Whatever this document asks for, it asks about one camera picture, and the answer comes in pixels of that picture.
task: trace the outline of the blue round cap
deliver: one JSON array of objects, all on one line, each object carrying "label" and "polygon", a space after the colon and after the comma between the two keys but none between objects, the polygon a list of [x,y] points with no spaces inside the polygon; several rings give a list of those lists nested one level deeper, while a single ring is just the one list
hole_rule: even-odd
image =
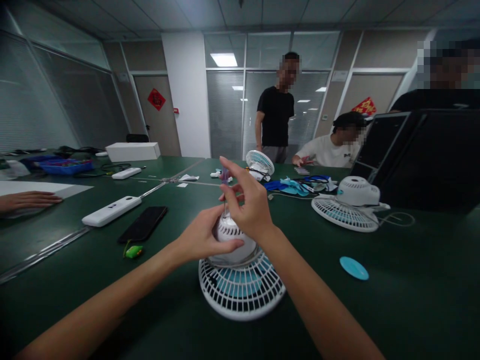
[{"label": "blue round cap", "polygon": [[357,260],[351,257],[342,256],[340,258],[341,267],[354,278],[359,280],[368,280],[369,272]]}]

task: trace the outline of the ceiling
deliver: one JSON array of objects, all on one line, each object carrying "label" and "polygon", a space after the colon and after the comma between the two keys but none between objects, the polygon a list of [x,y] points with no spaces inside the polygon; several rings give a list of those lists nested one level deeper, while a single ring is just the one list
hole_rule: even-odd
[{"label": "ceiling", "polygon": [[36,0],[105,40],[162,32],[480,27],[479,0]]}]

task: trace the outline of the smartphone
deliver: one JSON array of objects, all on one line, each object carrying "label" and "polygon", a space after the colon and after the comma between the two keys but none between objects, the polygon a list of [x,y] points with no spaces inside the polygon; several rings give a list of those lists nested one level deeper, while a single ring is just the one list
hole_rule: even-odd
[{"label": "smartphone", "polygon": [[130,240],[131,243],[147,240],[154,231],[160,220],[167,213],[166,206],[147,207],[139,217],[131,224],[128,229],[118,238],[117,242],[125,244]]}]

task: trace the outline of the black cap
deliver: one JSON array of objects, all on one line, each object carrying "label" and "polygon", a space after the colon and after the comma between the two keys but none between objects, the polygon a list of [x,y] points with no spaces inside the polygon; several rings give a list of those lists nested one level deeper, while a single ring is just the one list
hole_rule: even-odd
[{"label": "black cap", "polygon": [[361,129],[367,126],[367,121],[365,120],[365,117],[358,111],[350,111],[337,117],[333,122],[333,126],[338,128],[355,126],[357,129]]}]

